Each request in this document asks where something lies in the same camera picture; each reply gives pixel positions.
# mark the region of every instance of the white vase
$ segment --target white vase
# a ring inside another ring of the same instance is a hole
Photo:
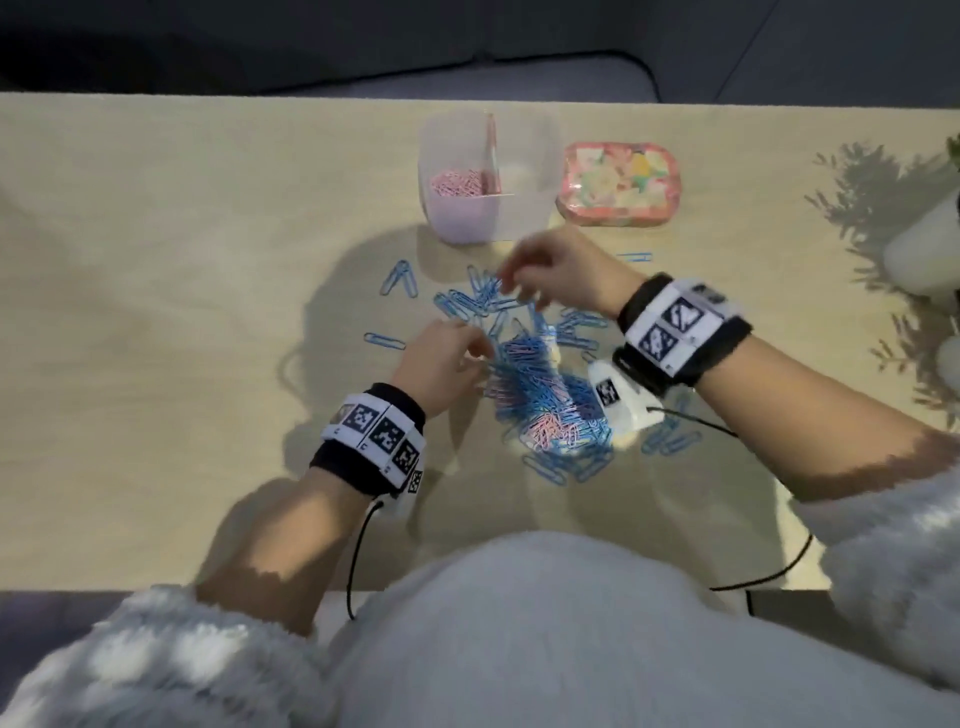
[[[958,194],[948,195],[883,251],[883,267],[893,283],[940,305],[949,303],[950,294],[960,288]]]
[[[950,338],[937,350],[937,374],[960,397],[960,336]]]

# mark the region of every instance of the right hand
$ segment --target right hand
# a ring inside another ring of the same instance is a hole
[[[539,294],[537,310],[556,301],[609,319],[619,315],[646,280],[571,225],[519,241],[497,275],[504,293],[519,286],[522,303]]]

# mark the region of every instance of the table surface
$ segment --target table surface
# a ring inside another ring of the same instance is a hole
[[[468,290],[468,263],[509,250],[451,248],[424,226],[417,131],[456,106],[0,95],[0,589],[185,582],[229,552],[342,397],[396,364],[364,332],[411,337],[436,291]],[[702,276],[784,351],[946,424],[935,386],[933,405],[915,401],[926,358],[898,372],[892,314],[925,346],[946,319],[870,290],[864,255],[956,185],[938,155],[960,111],[544,106],[567,140],[656,141],[680,161],[675,219],[597,229],[604,247]],[[400,258],[416,300],[377,294]],[[881,340],[895,350],[882,372]],[[417,512],[374,522],[357,588],[530,528],[708,584],[775,571],[803,544],[787,493],[722,434],[671,458],[620,452],[559,488],[502,431],[487,400],[428,426]],[[824,587],[818,553],[785,586]]]

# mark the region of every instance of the white fuzzy sweater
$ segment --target white fuzzy sweater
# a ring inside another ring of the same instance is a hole
[[[833,599],[960,688],[960,466],[796,511]],[[418,570],[323,650],[155,587],[24,679],[0,726],[903,726],[960,695],[760,619],[583,537],[500,539]]]

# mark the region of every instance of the gray sofa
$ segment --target gray sofa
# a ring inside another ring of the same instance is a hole
[[[0,0],[0,78],[336,94],[384,74],[599,53],[639,64],[667,103],[960,107],[958,38],[957,0]]]

